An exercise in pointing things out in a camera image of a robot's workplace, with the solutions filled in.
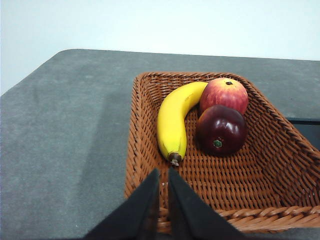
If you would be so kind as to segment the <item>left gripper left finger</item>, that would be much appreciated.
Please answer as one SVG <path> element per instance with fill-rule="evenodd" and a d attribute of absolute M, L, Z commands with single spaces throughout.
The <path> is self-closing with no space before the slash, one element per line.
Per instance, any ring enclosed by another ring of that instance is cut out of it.
<path fill-rule="evenodd" d="M 83 238 L 85 240 L 154 240 L 159 217 L 159 170 L 154 169 L 129 198 Z"/>

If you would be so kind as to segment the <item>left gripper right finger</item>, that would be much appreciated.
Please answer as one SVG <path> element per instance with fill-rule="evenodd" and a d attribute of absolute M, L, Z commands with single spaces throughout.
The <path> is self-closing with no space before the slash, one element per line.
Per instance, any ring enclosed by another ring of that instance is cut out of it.
<path fill-rule="evenodd" d="M 171 233 L 175 240 L 245 240 L 247 237 L 210 208 L 174 168 L 168 170 Z"/>

